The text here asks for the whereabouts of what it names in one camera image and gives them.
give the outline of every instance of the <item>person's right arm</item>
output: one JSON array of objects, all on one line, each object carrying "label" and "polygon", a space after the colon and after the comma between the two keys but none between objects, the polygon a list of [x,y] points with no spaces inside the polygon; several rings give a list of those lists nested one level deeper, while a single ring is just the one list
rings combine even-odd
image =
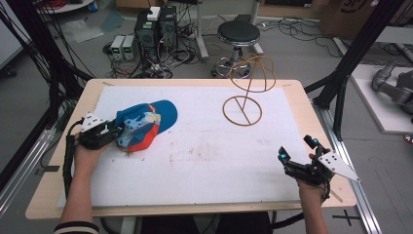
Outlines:
[{"label": "person's right arm", "polygon": [[301,207],[303,209],[307,234],[328,233],[321,211],[322,189],[298,180],[297,183],[300,187]]}]

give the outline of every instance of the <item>wire stand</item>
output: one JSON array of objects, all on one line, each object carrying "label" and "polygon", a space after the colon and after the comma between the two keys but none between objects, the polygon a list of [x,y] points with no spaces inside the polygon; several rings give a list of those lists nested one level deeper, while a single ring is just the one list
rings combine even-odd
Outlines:
[{"label": "wire stand", "polygon": [[[239,66],[250,66],[251,72],[249,75],[249,82],[247,88],[242,87],[237,83],[238,79],[234,76],[237,73],[234,67]],[[259,90],[252,90],[252,82],[256,68],[261,68],[264,77],[264,87]],[[255,99],[249,97],[249,93],[264,93],[267,92],[276,85],[276,75],[274,74],[274,63],[269,57],[257,56],[251,54],[250,58],[246,56],[246,59],[237,63],[234,63],[230,68],[229,78],[231,82],[237,86],[239,89],[246,91],[244,96],[233,96],[229,97],[222,105],[222,112],[228,121],[239,126],[252,126],[258,123],[262,117],[261,105]]]}]

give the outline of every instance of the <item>baseball cap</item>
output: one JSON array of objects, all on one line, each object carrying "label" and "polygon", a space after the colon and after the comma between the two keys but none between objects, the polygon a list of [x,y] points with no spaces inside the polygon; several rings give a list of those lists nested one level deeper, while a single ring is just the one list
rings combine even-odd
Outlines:
[{"label": "baseball cap", "polygon": [[116,113],[115,128],[123,131],[116,138],[122,151],[147,149],[155,136],[169,129],[177,119],[177,110],[169,100],[142,103]]}]

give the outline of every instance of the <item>white board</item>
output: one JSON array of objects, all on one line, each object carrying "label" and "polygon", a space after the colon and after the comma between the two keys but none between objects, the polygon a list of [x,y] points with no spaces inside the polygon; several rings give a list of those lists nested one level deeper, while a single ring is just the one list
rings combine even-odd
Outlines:
[{"label": "white board", "polygon": [[[374,75],[383,66],[363,65],[357,66],[353,72],[353,81],[361,94],[364,103],[376,120],[377,125],[383,133],[387,134],[408,134],[413,132],[413,124],[410,122],[412,115],[404,112],[399,105],[392,102],[392,99],[382,93],[371,89],[371,82]],[[397,77],[402,72],[408,72],[412,68],[395,67],[388,84],[395,86]]]},{"label": "white board", "polygon": [[263,109],[250,127],[234,125],[222,113],[227,98],[243,94],[236,87],[106,87],[94,111],[103,119],[160,99],[175,104],[178,118],[144,151],[128,156],[114,144],[101,155],[93,206],[298,201],[297,184],[284,174],[278,151],[284,146],[294,161],[309,160],[283,90],[249,95]]}]

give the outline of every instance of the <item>black trousers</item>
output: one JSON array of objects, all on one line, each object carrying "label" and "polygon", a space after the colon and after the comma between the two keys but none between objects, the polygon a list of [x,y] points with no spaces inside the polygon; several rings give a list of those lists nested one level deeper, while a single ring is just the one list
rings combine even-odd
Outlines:
[{"label": "black trousers", "polygon": [[[142,234],[200,234],[191,215],[146,216]],[[271,234],[268,213],[222,214],[215,234]]]}]

